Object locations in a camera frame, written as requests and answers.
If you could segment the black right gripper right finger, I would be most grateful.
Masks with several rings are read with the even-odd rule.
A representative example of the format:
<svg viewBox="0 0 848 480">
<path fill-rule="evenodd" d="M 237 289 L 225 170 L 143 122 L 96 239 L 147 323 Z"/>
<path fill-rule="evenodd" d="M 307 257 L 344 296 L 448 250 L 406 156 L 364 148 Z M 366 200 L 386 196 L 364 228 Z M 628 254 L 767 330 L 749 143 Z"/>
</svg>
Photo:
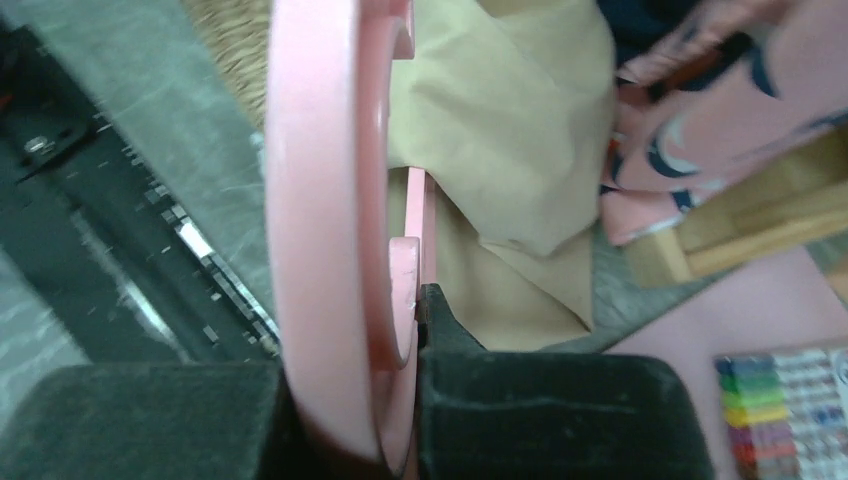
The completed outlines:
<svg viewBox="0 0 848 480">
<path fill-rule="evenodd" d="M 424 479 L 711 479 L 693 403 L 645 356 L 484 349 L 421 289 Z"/>
</svg>

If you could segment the pink notched hanger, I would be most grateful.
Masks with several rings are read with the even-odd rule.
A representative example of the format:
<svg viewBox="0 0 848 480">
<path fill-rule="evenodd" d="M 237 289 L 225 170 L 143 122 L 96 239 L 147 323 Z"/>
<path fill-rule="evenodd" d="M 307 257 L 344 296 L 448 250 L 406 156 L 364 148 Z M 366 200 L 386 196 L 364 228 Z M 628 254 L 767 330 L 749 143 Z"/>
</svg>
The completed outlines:
<svg viewBox="0 0 848 480">
<path fill-rule="evenodd" d="M 391 65 L 414 47 L 409 1 L 272 5 L 265 204 L 282 361 L 310 444 L 342 479 L 418 475 L 425 171 L 408 172 L 403 235 L 386 222 Z"/>
</svg>

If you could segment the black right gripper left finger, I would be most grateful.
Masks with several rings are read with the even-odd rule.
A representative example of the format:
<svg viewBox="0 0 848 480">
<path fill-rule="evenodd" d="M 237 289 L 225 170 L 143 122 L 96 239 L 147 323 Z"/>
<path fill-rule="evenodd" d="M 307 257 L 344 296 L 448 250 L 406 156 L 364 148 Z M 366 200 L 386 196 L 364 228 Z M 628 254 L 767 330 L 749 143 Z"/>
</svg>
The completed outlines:
<svg viewBox="0 0 848 480">
<path fill-rule="evenodd" d="M 274 363 L 57 370 L 1 435 L 5 479 L 308 479 L 312 452 Z"/>
</svg>

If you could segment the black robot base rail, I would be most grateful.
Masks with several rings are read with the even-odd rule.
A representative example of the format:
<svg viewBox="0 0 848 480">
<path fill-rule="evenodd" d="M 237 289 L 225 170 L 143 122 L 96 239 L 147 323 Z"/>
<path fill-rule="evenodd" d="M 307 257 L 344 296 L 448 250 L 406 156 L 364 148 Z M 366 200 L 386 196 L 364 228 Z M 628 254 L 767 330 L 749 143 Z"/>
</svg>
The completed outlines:
<svg viewBox="0 0 848 480">
<path fill-rule="evenodd" d="M 25 26 L 1 29 L 1 247 L 95 362 L 278 353 L 267 311 Z"/>
</svg>

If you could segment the beige drawstring shorts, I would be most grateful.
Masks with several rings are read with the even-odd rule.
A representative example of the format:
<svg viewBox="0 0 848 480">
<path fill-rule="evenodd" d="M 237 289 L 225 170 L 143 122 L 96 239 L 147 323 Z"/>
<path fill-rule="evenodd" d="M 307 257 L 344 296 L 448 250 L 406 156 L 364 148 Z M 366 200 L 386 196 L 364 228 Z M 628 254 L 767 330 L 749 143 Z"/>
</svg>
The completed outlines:
<svg viewBox="0 0 848 480">
<path fill-rule="evenodd" d="M 438 187 L 438 282 L 485 347 L 592 328 L 590 229 L 612 125 L 612 36 L 592 1 L 416 1 L 391 74 L 389 225 L 404 169 Z"/>
</svg>

